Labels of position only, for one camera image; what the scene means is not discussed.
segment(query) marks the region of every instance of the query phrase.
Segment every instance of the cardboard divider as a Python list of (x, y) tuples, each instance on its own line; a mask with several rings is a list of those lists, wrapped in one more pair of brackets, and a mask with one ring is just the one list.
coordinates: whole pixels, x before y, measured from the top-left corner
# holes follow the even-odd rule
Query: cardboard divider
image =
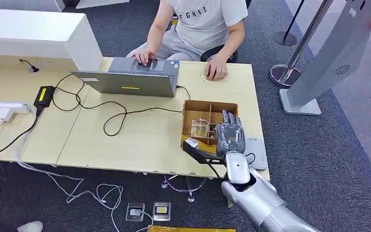
[[(215, 137), (214, 128), (218, 123), (223, 122), (222, 110), (233, 113), (238, 116), (238, 105), (234, 103), (213, 102), (213, 101), (185, 101), (183, 108), (183, 141), (187, 138), (193, 138), (208, 147), (216, 147), (217, 138)], [(191, 136), (192, 120), (204, 119), (208, 122), (209, 131), (206, 137)]]

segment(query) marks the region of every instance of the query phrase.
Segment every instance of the gray pants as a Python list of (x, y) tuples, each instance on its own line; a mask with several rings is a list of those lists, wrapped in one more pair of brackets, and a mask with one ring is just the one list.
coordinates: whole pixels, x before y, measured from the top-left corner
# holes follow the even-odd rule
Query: gray pants
[[(146, 47), (147, 43), (143, 43), (140, 47), (131, 51), (127, 57)], [(200, 61), (200, 57), (204, 52), (183, 42), (175, 30), (175, 26), (172, 26), (170, 30), (164, 33), (160, 49), (157, 51), (157, 59)]]

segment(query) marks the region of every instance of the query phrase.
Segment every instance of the white sneaker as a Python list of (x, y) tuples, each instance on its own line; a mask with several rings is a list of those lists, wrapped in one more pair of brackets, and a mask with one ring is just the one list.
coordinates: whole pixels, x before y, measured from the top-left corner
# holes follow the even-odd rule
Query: white sneaker
[(43, 223), (41, 221), (29, 222), (18, 228), (19, 232), (42, 232)]

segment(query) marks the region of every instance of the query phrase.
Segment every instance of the robotic hand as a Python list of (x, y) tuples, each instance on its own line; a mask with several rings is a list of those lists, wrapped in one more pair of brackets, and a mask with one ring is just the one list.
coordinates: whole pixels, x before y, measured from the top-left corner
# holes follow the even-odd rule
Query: robotic hand
[(183, 142), (183, 150), (199, 163), (223, 164), (227, 167), (222, 191), (239, 207), (256, 229), (266, 232), (318, 232), (286, 208), (274, 186), (256, 170), (249, 169), (245, 155), (244, 131), (241, 121), (223, 111), (223, 123), (215, 127), (216, 154), (198, 150), (193, 139)]

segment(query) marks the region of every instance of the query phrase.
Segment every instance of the white t-shirt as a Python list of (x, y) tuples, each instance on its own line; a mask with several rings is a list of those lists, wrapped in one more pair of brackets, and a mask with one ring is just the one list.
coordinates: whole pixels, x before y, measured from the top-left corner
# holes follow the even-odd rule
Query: white t-shirt
[(167, 0), (179, 17), (176, 30), (187, 44), (209, 50), (225, 43), (227, 27), (247, 17), (245, 0)]

